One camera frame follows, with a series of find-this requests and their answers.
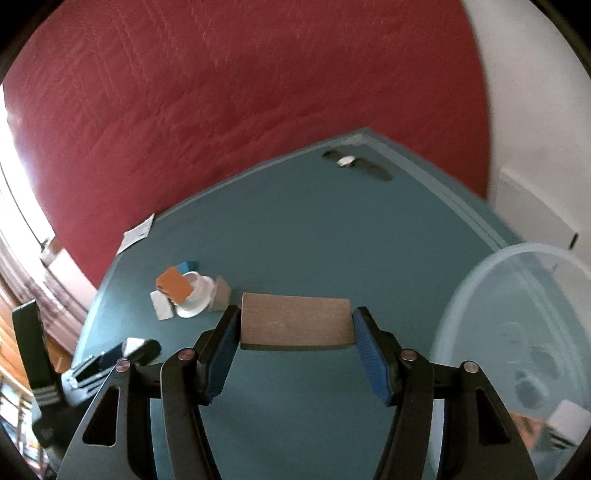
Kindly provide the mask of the brown rectangular block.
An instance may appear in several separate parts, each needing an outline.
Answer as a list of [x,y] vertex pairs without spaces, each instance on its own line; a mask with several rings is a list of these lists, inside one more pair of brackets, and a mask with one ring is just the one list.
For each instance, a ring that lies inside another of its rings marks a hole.
[[348,299],[242,294],[242,348],[322,350],[355,343]]

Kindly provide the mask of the orange block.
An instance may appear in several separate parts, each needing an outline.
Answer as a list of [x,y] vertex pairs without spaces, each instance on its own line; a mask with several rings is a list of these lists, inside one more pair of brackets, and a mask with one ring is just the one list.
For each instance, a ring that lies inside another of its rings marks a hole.
[[193,286],[176,267],[161,273],[155,279],[155,287],[176,304],[184,303],[193,292]]

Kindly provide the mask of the white cube block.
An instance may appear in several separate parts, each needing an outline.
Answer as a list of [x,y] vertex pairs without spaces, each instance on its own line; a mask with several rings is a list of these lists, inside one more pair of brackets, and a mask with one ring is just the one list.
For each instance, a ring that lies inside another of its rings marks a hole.
[[590,428],[590,412],[564,399],[547,419],[546,426],[554,446],[578,447]]

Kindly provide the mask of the small blue block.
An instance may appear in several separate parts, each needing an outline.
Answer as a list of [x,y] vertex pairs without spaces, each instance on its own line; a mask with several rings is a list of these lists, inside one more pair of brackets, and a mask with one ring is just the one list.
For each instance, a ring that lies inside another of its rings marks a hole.
[[181,275],[191,271],[197,271],[198,264],[196,261],[183,261],[176,265],[176,269]]

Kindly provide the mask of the white small block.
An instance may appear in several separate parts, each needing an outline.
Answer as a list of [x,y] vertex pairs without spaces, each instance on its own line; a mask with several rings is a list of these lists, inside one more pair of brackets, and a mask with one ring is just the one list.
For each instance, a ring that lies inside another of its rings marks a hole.
[[159,321],[169,320],[174,316],[174,309],[168,297],[159,290],[152,291],[150,301]]

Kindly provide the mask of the grey brown small block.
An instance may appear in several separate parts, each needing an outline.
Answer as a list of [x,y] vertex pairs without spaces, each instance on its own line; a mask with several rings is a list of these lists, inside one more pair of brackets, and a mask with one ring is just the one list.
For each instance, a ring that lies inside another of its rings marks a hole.
[[224,311],[228,308],[230,297],[230,286],[221,276],[218,276],[214,281],[214,288],[212,291],[211,302],[209,302],[208,305],[208,310],[211,312]]

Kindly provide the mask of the white round cup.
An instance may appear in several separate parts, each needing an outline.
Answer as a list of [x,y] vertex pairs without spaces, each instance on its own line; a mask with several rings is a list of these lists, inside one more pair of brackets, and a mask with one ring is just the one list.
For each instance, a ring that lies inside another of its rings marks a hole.
[[214,280],[198,272],[189,271],[183,278],[192,287],[191,294],[181,304],[175,304],[175,313],[181,318],[191,318],[207,310],[214,296]]

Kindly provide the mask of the clear plastic bowl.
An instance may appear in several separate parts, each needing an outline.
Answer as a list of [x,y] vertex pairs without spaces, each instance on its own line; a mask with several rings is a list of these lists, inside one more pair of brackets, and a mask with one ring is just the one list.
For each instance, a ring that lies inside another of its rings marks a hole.
[[570,400],[590,412],[590,267],[572,252],[522,243],[485,258],[452,296],[430,354],[471,360],[513,415],[541,479],[577,447],[551,442],[547,419]]

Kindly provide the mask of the white paper label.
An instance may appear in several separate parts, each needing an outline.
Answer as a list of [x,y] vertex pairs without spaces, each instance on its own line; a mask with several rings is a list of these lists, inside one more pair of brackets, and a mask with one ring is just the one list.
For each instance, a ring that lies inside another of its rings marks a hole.
[[145,239],[150,233],[154,218],[155,214],[152,213],[143,222],[133,227],[132,229],[125,231],[123,233],[122,241],[116,251],[116,254],[121,254],[123,251],[125,251],[135,243]]

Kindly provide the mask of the black clip with white button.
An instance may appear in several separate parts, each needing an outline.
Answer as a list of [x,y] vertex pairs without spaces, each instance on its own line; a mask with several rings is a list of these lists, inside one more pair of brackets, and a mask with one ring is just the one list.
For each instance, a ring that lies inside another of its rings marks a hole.
[[341,169],[353,169],[381,181],[389,182],[394,178],[387,169],[369,159],[351,154],[342,154],[335,149],[322,153],[322,159],[335,163]]

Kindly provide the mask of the red sofa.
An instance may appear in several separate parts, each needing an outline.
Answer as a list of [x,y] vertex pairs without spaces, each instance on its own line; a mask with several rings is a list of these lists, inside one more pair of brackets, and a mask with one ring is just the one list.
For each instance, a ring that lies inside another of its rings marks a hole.
[[149,215],[363,127],[488,188],[484,73],[459,1],[66,1],[3,90],[35,196],[93,284]]

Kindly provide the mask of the white wall panel box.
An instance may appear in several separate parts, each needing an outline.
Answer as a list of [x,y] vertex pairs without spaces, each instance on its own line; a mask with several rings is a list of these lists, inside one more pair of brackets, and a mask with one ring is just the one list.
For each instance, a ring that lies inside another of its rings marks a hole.
[[559,208],[514,171],[498,176],[494,209],[523,240],[572,250],[580,230]]

